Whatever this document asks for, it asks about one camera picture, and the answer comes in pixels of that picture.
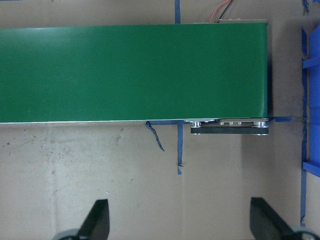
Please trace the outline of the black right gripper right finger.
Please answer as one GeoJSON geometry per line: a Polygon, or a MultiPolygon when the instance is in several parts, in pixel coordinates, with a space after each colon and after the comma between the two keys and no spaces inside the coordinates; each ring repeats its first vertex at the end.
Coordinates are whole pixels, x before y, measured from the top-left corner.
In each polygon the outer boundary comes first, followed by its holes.
{"type": "Polygon", "coordinates": [[[294,231],[262,197],[250,200],[249,227],[256,240],[289,240],[294,231]]]}

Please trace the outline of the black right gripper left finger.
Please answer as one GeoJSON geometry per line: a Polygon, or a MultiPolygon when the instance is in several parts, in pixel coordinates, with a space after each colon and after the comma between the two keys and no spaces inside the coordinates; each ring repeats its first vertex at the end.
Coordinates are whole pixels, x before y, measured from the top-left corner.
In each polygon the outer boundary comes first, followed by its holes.
{"type": "Polygon", "coordinates": [[[95,201],[76,234],[77,240],[107,240],[110,233],[108,199],[95,201]]]}

